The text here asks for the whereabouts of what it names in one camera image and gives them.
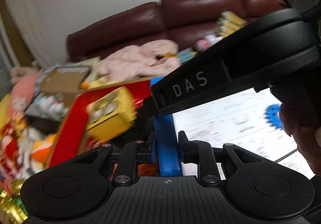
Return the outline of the person's right hand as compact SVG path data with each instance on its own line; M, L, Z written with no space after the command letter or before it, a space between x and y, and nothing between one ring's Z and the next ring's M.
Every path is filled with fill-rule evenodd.
M286 134L294 138L298 151L306 159L314 174L320 176L320 145L316 139L318 130L301 126L298 113L284 104L280 107L279 116Z

